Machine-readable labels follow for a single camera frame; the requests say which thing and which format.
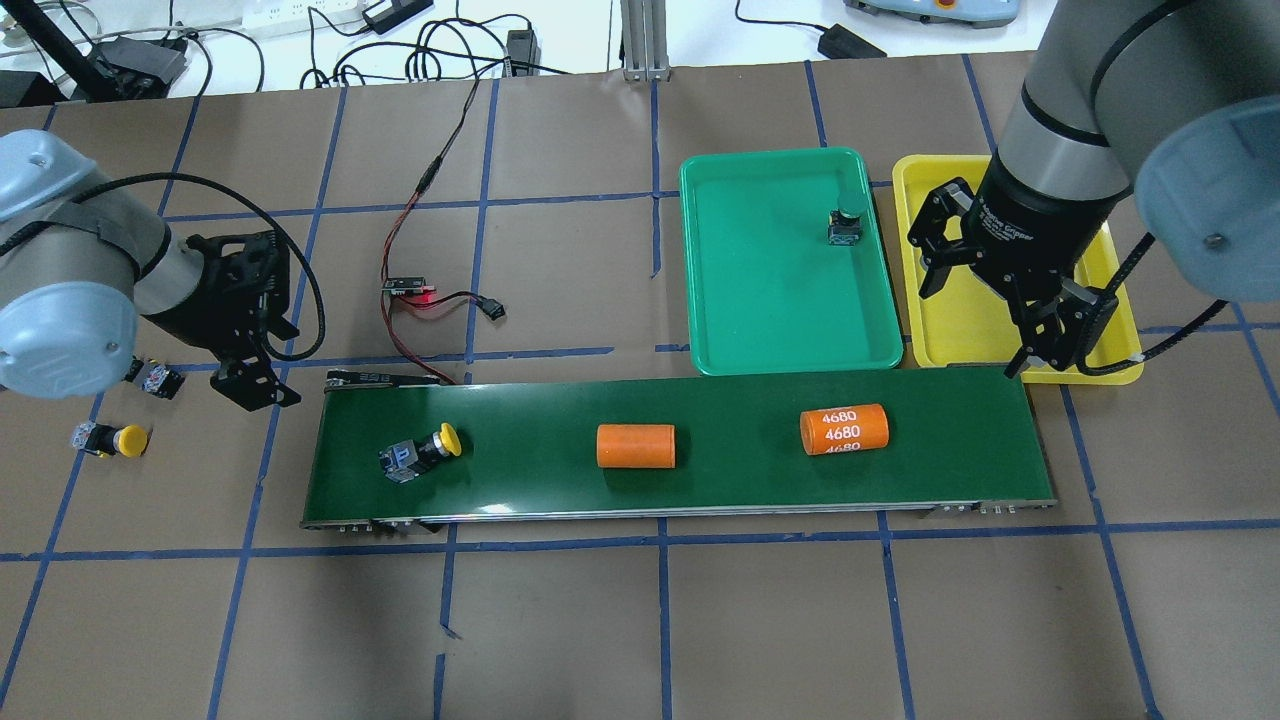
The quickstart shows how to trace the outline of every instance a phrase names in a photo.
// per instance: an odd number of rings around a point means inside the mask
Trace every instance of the yellow cap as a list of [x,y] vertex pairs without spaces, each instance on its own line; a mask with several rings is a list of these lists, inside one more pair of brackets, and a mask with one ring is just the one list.
[[147,432],[138,425],[125,425],[115,433],[115,450],[125,457],[137,457],[147,448]]
[[453,429],[453,425],[440,423],[440,442],[444,445],[444,450],[449,451],[449,455],[454,457],[462,455],[462,441],[458,439],[458,432]]

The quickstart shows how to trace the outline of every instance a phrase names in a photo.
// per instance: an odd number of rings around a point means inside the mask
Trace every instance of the light blue device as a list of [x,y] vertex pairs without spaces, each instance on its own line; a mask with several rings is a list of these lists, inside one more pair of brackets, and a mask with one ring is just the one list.
[[845,5],[873,15],[897,13],[922,23],[955,22],[984,28],[1014,22],[1021,0],[845,0]]

